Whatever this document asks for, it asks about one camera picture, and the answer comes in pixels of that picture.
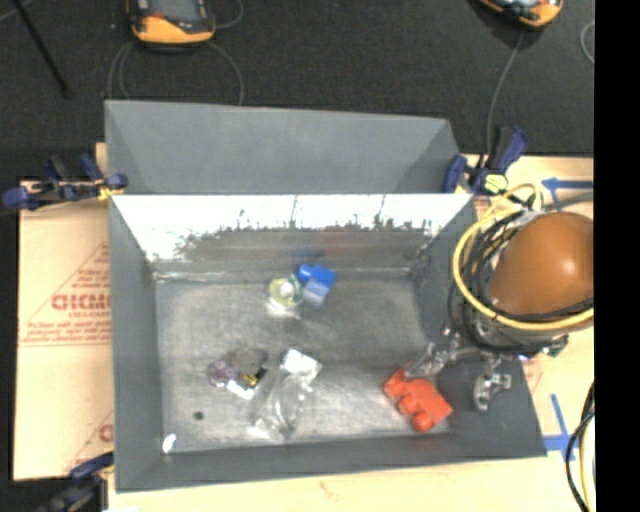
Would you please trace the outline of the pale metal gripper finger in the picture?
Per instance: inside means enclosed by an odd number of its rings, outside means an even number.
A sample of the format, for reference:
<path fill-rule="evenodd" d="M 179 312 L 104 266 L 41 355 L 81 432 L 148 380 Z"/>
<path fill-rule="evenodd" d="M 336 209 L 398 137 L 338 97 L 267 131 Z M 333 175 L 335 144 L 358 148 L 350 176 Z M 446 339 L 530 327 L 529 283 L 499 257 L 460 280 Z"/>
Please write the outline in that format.
<path fill-rule="evenodd" d="M 510 373 L 485 370 L 474 382 L 472 397 L 475 408 L 480 412 L 487 412 L 490 402 L 498 393 L 512 388 L 512 381 Z"/>
<path fill-rule="evenodd" d="M 438 375 L 450 362 L 451 354 L 449 346 L 428 343 L 424 352 L 407 365 L 407 377 L 426 378 Z"/>

